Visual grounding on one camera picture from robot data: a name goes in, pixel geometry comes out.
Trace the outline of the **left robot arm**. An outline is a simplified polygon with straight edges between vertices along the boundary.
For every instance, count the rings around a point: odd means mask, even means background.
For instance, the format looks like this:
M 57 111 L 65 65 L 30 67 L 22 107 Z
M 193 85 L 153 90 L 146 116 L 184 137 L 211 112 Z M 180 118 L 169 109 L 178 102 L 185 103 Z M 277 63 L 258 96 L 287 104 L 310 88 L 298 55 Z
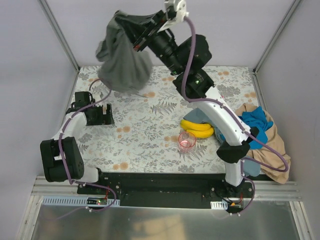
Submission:
M 64 122 L 58 132 L 40 143 L 40 153 L 45 179 L 48 182 L 69 181 L 97 183 L 101 170 L 85 166 L 77 140 L 82 130 L 90 126 L 113 125 L 112 105 L 106 110 L 103 101 L 108 97 L 94 97 L 88 91 L 75 93 L 75 101 L 65 113 Z

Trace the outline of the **grey cloth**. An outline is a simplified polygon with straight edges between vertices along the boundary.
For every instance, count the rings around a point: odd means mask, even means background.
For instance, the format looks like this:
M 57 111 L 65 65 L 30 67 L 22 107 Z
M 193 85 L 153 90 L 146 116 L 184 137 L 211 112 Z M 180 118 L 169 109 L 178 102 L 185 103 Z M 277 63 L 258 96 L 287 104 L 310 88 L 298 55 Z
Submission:
M 125 29 L 116 22 L 116 17 L 127 17 L 119 10 L 106 27 L 105 38 L 95 51 L 96 59 L 102 63 L 98 78 L 115 92 L 136 94 L 148 83 L 153 63 L 146 51 L 135 51 Z

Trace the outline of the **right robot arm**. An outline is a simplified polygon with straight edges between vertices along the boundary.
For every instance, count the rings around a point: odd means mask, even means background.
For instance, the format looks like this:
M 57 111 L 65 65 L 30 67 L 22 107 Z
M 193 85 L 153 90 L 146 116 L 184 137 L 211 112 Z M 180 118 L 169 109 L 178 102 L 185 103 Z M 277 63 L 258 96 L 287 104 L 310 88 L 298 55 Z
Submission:
M 178 14 L 172 10 L 160 10 L 151 15 L 128 15 L 123 27 L 134 50 L 150 48 L 176 76 L 173 83 L 179 94 L 186 101 L 195 103 L 221 131 L 224 142 L 218 148 L 217 155 L 225 164 L 225 181 L 238 187 L 245 178 L 243 159 L 259 130 L 247 125 L 227 105 L 203 69 L 212 57 L 206 37 L 196 34 L 187 15 L 182 17 L 182 21 L 188 23 L 191 36 L 180 45 L 176 44 L 170 30 L 172 25 L 180 22 Z

